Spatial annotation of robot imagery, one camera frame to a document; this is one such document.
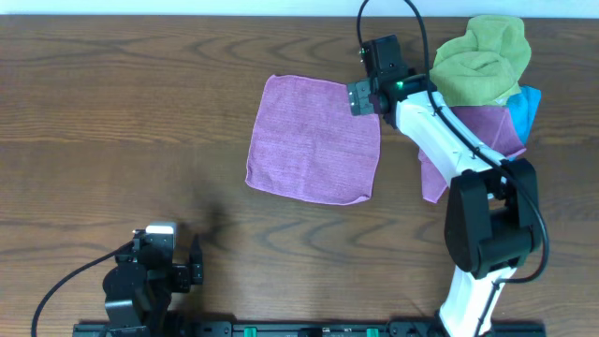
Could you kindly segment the purple crumpled cloth in pile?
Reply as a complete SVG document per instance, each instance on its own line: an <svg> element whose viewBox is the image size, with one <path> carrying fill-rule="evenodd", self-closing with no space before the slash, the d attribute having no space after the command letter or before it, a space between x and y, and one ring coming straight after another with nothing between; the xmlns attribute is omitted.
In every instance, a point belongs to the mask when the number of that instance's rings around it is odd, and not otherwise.
<svg viewBox="0 0 599 337"><path fill-rule="evenodd" d="M504 107L453 107L452 112L492 150L512 159L526 151L514 127L510 111ZM437 203L448 188L446 180L420 150L422 197Z"/></svg>

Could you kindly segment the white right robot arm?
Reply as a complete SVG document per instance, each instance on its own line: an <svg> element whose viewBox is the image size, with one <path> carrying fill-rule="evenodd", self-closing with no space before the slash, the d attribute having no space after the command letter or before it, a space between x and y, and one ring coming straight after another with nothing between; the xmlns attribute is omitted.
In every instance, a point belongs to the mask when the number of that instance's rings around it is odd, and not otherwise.
<svg viewBox="0 0 599 337"><path fill-rule="evenodd" d="M449 187L445 242L456 265L430 336L543 336L540 323L494 323L490 317L506 284L546 241L538 225L536 174L524 160L508 160L480 140L426 79L346 86L353 115L380 114L411 139Z"/></svg>

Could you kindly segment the blue microfiber cloth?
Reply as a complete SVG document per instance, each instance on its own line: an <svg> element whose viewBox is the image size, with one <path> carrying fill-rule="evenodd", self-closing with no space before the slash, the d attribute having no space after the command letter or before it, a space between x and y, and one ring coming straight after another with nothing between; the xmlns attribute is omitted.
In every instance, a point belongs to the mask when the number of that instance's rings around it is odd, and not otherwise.
<svg viewBox="0 0 599 337"><path fill-rule="evenodd" d="M519 94L508 98L507 114L497 142L506 157L512 159L526 151L541 98L541 91L531 86L521 86Z"/></svg>

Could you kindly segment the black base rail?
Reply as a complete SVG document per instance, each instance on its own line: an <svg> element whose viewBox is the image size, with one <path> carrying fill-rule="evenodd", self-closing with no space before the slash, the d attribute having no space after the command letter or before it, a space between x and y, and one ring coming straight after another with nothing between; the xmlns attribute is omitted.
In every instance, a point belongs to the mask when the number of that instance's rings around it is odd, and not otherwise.
<svg viewBox="0 0 599 337"><path fill-rule="evenodd" d="M233 324L226 321L175 323L160 331L146 327L108 328L100 324L76 324L73 337L434 337L447 336L441 325L429 321L392 321L386 324Z"/></svg>

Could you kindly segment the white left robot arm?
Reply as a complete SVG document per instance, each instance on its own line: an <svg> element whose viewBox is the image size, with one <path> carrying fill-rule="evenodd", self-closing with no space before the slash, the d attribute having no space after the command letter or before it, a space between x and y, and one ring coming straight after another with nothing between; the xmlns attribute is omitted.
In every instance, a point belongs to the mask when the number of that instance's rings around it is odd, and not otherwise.
<svg viewBox="0 0 599 337"><path fill-rule="evenodd" d="M109 323L100 336L193 336L194 329L168 307L174 293L188 293L203 283L203 256L199 236L193 237L188 261L173 261L172 234L136 230L120 250L103 280Z"/></svg>

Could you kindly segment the purple microfiber cloth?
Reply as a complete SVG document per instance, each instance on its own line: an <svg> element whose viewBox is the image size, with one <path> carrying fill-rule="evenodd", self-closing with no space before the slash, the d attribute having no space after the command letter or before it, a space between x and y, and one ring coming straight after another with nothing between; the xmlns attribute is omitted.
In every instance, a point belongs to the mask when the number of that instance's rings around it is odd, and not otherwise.
<svg viewBox="0 0 599 337"><path fill-rule="evenodd" d="M327 205L373 194L380 122L354 116L344 85L284 75L265 83L246 163L248 186Z"/></svg>

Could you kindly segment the green microfiber cloth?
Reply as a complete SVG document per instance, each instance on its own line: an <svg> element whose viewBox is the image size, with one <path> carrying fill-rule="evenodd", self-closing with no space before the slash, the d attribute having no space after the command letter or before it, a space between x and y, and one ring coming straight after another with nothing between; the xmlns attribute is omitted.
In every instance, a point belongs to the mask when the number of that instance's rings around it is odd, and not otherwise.
<svg viewBox="0 0 599 337"><path fill-rule="evenodd" d="M480 15L437 50L431 81L449 107L503 106L520 92L531 56L522 19Z"/></svg>

